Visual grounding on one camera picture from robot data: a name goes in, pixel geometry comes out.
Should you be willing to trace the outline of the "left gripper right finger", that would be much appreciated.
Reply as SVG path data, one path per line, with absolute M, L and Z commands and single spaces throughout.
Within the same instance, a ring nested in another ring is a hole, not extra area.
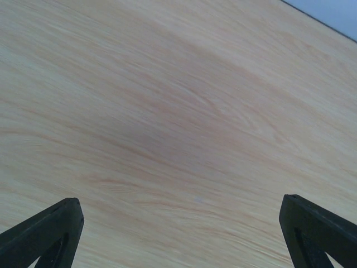
M 294 267 L 356 267 L 356 225 L 299 196 L 284 195 L 279 223 Z

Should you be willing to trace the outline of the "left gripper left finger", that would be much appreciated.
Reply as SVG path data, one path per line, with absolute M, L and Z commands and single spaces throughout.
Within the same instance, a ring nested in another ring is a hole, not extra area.
M 1 267 L 71 267 L 84 226 L 77 198 L 65 198 L 1 233 Z

